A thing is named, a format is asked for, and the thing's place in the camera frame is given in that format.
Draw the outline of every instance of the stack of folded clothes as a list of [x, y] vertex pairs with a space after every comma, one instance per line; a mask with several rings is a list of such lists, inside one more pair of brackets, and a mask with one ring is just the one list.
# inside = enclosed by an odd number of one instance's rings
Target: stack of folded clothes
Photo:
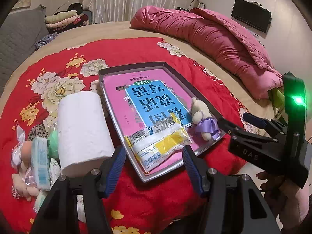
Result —
[[60, 11], [45, 18], [46, 27], [50, 34], [88, 25], [89, 18], [82, 12], [81, 4], [71, 4], [67, 11]]

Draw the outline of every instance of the yellow and white package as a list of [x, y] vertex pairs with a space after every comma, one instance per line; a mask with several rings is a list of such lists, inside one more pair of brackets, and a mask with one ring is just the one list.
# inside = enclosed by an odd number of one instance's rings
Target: yellow and white package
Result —
[[175, 150], [192, 143], [185, 128], [173, 113], [150, 129], [143, 128], [131, 136], [126, 136], [126, 141], [145, 172], [160, 165]]

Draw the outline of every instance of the beige bed sheet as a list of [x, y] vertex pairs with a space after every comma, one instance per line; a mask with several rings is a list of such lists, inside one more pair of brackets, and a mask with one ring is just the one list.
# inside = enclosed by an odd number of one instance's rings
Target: beige bed sheet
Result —
[[250, 113], [258, 117], [263, 117], [267, 119], [271, 119], [274, 117], [274, 109], [272, 107], [271, 101], [254, 100], [250, 96], [246, 88], [239, 82], [239, 80], [237, 80], [228, 72], [224, 71], [220, 66], [218, 66], [213, 60], [211, 60], [199, 49], [193, 47], [186, 42], [177, 40], [172, 37], [168, 37], [160, 33], [130, 29], [130, 22], [112, 22], [83, 26], [59, 34], [52, 42], [34, 52], [11, 75], [0, 98], [0, 115], [2, 114], [7, 99], [14, 89], [21, 74], [25, 72], [30, 65], [36, 63], [43, 57], [53, 53], [58, 53], [68, 47], [76, 46], [83, 43], [89, 43], [95, 40], [138, 37], [164, 38], [165, 41], [179, 47], [183, 51], [183, 53], [186, 54], [187, 57], [192, 58], [199, 64], [208, 68], [212, 73], [220, 78], [227, 86], [227, 88], [229, 88], [229, 90], [233, 93], [233, 95], [237, 99], [239, 99], [244, 106], [248, 108]]

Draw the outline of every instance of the leopard print fabric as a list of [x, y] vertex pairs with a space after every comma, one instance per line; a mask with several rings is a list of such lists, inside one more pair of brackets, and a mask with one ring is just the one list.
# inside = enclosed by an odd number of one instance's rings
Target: leopard print fabric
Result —
[[41, 123], [38, 125], [35, 125], [28, 134], [28, 141], [32, 141], [36, 136], [44, 137], [48, 135], [48, 132], [46, 131], [45, 126]]

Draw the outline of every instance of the blue gripper pad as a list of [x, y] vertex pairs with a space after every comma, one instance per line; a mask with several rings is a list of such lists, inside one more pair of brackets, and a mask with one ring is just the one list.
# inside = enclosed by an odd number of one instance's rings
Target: blue gripper pad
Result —
[[108, 198], [108, 196], [114, 192], [125, 160], [126, 150], [124, 149], [124, 147], [122, 147], [122, 149], [118, 153], [118, 156], [116, 157], [115, 162], [113, 163], [112, 168], [107, 175], [106, 188], [104, 190], [105, 198]]
[[201, 176], [185, 147], [183, 148], [183, 151], [182, 151], [182, 159], [183, 159], [186, 171], [188, 172], [188, 176], [193, 185], [193, 189], [200, 197], [204, 197], [205, 193], [202, 188]]
[[264, 129], [266, 127], [266, 122], [263, 119], [261, 119], [257, 116], [254, 116], [250, 113], [244, 113], [243, 114], [243, 120], [245, 122], [248, 122], [248, 123], [256, 126], [257, 128], [260, 128], [260, 129]]

